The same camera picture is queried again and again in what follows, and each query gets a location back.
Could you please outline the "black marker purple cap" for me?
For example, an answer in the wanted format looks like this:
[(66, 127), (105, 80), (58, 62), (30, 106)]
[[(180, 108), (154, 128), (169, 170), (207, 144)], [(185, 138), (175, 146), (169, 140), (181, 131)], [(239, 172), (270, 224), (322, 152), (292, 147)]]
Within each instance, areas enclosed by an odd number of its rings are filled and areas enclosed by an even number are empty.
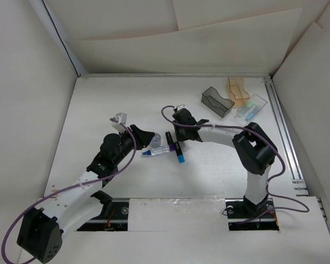
[(170, 152), (175, 151), (175, 146), (174, 146), (173, 138), (171, 136), (171, 132), (167, 131), (165, 133), (165, 136), (166, 136), (166, 140), (167, 140), (167, 144), (168, 144)]

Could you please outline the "black marker blue cap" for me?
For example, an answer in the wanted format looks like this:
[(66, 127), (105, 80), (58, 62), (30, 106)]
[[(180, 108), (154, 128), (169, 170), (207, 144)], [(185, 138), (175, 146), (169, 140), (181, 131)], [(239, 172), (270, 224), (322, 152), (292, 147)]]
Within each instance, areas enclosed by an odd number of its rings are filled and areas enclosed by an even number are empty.
[(176, 152), (179, 163), (184, 163), (185, 158), (184, 158), (184, 155), (183, 155), (183, 152), (181, 150), (181, 147), (180, 147), (179, 143), (175, 142), (174, 147), (175, 147), (175, 152)]

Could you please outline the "blue cap highlighter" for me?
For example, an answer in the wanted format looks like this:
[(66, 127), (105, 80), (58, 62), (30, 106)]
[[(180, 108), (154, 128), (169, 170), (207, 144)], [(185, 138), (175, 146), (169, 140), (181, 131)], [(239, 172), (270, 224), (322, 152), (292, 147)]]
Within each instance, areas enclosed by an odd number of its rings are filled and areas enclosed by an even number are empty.
[(255, 116), (257, 114), (257, 112), (251, 112), (251, 113), (249, 113), (248, 115), (247, 115), (247, 117), (245, 118), (245, 120), (247, 121), (247, 122), (249, 122), (250, 120), (252, 120), (252, 118)]

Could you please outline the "green cap highlighter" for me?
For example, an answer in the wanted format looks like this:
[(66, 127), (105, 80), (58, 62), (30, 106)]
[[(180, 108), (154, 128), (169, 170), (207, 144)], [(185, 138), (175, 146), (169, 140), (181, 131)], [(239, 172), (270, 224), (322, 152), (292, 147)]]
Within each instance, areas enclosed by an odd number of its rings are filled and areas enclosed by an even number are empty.
[(249, 111), (250, 109), (252, 109), (254, 107), (255, 107), (254, 102), (248, 102), (247, 104), (244, 105), (243, 112), (246, 113), (247, 111)]

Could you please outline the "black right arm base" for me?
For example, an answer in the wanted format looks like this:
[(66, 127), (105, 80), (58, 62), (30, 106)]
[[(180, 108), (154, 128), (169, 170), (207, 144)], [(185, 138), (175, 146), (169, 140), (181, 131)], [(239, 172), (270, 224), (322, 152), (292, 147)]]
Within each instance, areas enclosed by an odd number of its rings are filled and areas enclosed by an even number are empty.
[(258, 207), (248, 205), (244, 199), (227, 199), (222, 215), (227, 217), (230, 231), (279, 231), (275, 212), (268, 211), (273, 206), (271, 198)]

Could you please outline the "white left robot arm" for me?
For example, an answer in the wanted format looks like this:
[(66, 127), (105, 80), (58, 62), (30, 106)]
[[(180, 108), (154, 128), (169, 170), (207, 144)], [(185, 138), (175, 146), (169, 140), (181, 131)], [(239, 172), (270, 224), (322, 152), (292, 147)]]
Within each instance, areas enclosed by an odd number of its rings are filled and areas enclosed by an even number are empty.
[(86, 221), (110, 215), (112, 198), (102, 188), (120, 172), (118, 164), (129, 153), (146, 148), (155, 135), (134, 124), (130, 127), (118, 124), (116, 129), (118, 133), (104, 137), (98, 154), (74, 188), (23, 214), (17, 244), (41, 263), (50, 262), (61, 249), (63, 239)]

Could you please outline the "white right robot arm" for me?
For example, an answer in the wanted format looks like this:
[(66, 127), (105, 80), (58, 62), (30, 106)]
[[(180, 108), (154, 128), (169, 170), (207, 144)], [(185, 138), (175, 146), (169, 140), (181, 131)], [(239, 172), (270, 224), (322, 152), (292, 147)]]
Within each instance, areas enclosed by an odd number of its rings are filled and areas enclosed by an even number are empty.
[(277, 152), (276, 146), (261, 127), (251, 122), (237, 134), (231, 129), (210, 125), (206, 119), (196, 121), (186, 107), (177, 107), (172, 117), (178, 141), (212, 142), (236, 150), (243, 167), (247, 170), (243, 210), (251, 217), (261, 213), (268, 198), (268, 174)]

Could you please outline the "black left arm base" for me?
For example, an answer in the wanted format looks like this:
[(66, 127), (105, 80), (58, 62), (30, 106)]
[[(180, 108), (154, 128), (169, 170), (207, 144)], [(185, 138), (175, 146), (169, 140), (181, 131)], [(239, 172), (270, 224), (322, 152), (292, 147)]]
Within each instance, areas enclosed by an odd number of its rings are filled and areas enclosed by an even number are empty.
[(126, 232), (128, 230), (130, 199), (115, 199), (103, 191), (98, 191), (94, 197), (103, 205), (101, 212), (84, 223), (77, 231)]

